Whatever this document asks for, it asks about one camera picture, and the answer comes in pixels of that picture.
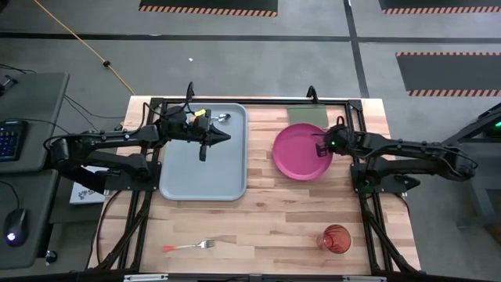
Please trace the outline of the silver metal bracket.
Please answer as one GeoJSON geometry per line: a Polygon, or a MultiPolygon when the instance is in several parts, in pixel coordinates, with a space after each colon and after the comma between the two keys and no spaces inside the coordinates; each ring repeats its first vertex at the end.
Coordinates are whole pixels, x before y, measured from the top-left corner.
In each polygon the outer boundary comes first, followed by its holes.
{"type": "Polygon", "coordinates": [[[387,282],[386,277],[344,275],[342,282],[387,282]]]}
{"type": "Polygon", "coordinates": [[[123,282],[167,282],[168,275],[164,273],[125,275],[123,282]]]}

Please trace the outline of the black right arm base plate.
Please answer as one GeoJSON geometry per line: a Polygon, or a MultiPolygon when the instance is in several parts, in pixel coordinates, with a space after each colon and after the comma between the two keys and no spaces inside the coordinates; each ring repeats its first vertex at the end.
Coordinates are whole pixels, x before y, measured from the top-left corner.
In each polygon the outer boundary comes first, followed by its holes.
{"type": "Polygon", "coordinates": [[[393,175],[381,180],[380,185],[369,184],[362,177],[362,169],[364,164],[351,164],[351,182],[353,190],[356,194],[372,194],[372,193],[405,193],[406,186],[402,180],[397,180],[393,175]]]}

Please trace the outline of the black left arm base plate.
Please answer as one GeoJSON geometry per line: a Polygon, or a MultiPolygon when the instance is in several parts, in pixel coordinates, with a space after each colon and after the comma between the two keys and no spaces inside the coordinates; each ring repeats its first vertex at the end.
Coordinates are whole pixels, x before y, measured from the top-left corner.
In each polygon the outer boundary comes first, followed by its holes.
{"type": "Polygon", "coordinates": [[[145,168],[126,172],[108,171],[105,174],[106,190],[154,191],[159,188],[162,164],[147,161],[145,168]]]}

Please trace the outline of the black aluminium table frame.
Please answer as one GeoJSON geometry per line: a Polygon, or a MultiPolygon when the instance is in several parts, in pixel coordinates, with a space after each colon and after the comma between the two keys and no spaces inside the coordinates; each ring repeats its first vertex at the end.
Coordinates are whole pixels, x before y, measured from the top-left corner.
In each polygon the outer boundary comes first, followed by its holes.
{"type": "Polygon", "coordinates": [[[170,201],[154,193],[149,215],[117,263],[142,273],[353,274],[396,265],[368,231],[352,188],[351,158],[336,157],[311,182],[288,179],[272,161],[272,144],[287,124],[292,99],[241,97],[248,111],[247,191],[237,201],[170,201]],[[320,250],[318,235],[344,226],[344,254],[320,250]],[[214,240],[212,248],[162,252],[163,246],[214,240]]]}

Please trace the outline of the black keyboard with blue backlight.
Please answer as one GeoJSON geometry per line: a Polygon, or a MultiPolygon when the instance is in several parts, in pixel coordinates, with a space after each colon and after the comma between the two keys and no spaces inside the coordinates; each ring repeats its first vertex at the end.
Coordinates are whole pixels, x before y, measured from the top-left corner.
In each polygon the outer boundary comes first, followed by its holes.
{"type": "Polygon", "coordinates": [[[20,159],[27,128],[27,121],[0,122],[0,162],[20,159]]]}

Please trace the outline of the grey desk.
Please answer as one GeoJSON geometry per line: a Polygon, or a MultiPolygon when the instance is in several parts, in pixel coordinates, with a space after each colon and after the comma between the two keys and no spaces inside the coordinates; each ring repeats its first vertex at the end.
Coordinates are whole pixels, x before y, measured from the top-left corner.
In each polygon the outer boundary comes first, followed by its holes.
{"type": "Polygon", "coordinates": [[[0,162],[0,174],[42,170],[47,150],[67,90],[66,73],[19,74],[18,83],[0,96],[0,122],[27,121],[27,135],[18,161],[0,162]]]}
{"type": "Polygon", "coordinates": [[[52,227],[49,223],[58,173],[52,170],[0,175],[0,270],[27,268],[45,256],[52,227]],[[27,211],[26,240],[7,244],[7,215],[16,208],[27,211]]]}

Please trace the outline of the green rectangular pad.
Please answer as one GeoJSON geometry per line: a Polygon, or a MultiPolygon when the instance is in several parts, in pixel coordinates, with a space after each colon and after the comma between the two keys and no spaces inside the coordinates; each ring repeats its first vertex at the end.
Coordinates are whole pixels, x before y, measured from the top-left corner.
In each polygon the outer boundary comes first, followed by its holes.
{"type": "Polygon", "coordinates": [[[287,108],[288,124],[307,123],[327,128],[329,126],[326,107],[324,105],[292,105],[287,108]]]}

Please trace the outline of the pink plate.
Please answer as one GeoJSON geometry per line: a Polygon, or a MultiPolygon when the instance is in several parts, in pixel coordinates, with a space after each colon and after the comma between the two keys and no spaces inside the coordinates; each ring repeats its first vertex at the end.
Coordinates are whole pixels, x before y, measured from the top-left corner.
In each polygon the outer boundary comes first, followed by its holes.
{"type": "Polygon", "coordinates": [[[318,157],[315,145],[323,141],[322,136],[311,133],[325,133],[315,125],[299,123],[289,125],[275,138],[272,159],[276,167],[288,178],[297,181],[318,179],[330,167],[333,155],[318,157]]]}

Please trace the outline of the black hazard-striped floor mat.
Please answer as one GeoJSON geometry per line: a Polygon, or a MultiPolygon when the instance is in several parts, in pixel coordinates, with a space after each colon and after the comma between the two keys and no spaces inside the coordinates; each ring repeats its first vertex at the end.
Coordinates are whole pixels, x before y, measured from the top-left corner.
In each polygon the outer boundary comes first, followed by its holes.
{"type": "Polygon", "coordinates": [[[384,14],[501,13],[501,0],[378,0],[384,14]]]}
{"type": "Polygon", "coordinates": [[[278,0],[140,0],[139,11],[277,17],[278,0]]]}
{"type": "Polygon", "coordinates": [[[501,96],[501,52],[397,52],[395,57],[409,96],[501,96]]]}

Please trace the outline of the black computer mouse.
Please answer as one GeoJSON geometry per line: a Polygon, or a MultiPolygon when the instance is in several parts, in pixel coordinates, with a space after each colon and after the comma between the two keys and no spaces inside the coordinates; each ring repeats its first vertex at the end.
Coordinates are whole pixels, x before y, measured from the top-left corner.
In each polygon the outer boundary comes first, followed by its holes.
{"type": "Polygon", "coordinates": [[[24,208],[17,208],[6,216],[4,235],[5,241],[10,247],[19,247],[26,242],[28,235],[27,217],[28,212],[24,208]]]}

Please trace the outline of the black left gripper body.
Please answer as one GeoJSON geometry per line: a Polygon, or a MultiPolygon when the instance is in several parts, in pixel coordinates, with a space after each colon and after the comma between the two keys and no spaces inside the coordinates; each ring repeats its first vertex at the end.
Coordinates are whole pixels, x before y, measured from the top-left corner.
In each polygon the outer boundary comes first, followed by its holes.
{"type": "Polygon", "coordinates": [[[206,161],[207,149],[211,147],[211,111],[206,109],[198,110],[191,118],[196,141],[200,144],[199,159],[206,161]]]}

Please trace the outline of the dark metal cart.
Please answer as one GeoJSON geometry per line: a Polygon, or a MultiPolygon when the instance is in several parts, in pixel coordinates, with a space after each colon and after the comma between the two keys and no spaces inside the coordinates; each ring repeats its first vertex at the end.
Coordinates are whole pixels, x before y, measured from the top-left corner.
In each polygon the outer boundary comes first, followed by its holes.
{"type": "Polygon", "coordinates": [[[470,180],[470,199],[476,215],[461,219],[459,228],[501,224],[501,207],[496,208],[490,193],[501,196],[501,102],[445,140],[459,144],[476,160],[476,175],[470,180]]]}

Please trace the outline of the white printed box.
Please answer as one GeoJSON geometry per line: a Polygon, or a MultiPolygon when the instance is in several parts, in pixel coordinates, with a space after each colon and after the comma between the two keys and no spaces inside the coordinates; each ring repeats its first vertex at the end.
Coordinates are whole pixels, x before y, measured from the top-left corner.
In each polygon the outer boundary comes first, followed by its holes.
{"type": "Polygon", "coordinates": [[[102,204],[109,193],[110,192],[108,190],[105,190],[103,193],[97,193],[82,186],[79,183],[74,183],[70,195],[69,204],[102,204]]]}

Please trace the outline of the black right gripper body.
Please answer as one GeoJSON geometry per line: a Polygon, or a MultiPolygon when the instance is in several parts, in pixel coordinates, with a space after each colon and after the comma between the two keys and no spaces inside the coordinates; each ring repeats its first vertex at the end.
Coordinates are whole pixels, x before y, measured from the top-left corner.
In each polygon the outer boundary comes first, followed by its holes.
{"type": "Polygon", "coordinates": [[[331,127],[324,138],[327,150],[333,154],[349,155],[349,130],[344,124],[331,127]]]}

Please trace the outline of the grey plastic tray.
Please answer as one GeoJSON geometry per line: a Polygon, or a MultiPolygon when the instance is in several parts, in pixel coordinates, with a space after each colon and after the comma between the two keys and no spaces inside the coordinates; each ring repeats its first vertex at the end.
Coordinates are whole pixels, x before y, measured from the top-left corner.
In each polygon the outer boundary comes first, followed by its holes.
{"type": "Polygon", "coordinates": [[[229,113],[224,122],[211,121],[231,139],[207,149],[199,160],[200,145],[173,140],[164,146],[159,191],[173,201],[235,201],[247,188],[248,114],[237,103],[193,103],[194,111],[206,109],[212,117],[229,113]]]}

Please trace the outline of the red translucent cup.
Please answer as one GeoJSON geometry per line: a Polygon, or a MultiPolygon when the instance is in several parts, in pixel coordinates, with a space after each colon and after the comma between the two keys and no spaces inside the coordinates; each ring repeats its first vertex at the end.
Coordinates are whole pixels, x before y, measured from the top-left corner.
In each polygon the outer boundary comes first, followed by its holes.
{"type": "Polygon", "coordinates": [[[317,236],[316,243],[320,250],[344,254],[351,247],[351,234],[344,226],[329,225],[317,236]]]}

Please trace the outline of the black desk device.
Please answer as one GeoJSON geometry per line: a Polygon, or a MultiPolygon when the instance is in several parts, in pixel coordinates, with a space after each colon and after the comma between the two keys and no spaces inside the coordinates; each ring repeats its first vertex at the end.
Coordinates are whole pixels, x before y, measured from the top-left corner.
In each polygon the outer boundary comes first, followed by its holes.
{"type": "Polygon", "coordinates": [[[5,95],[17,83],[15,78],[6,74],[4,78],[0,79],[0,96],[5,95]]]}

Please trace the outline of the fork with red handle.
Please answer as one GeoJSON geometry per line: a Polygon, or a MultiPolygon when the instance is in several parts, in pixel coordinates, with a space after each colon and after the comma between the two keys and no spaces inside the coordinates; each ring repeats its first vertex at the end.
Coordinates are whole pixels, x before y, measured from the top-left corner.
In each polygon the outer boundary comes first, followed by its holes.
{"type": "Polygon", "coordinates": [[[188,249],[188,248],[207,249],[207,248],[212,248],[214,246],[215,246],[214,240],[203,240],[197,244],[178,245],[178,246],[171,246],[171,245],[163,246],[162,252],[177,251],[177,250],[188,249]]]}

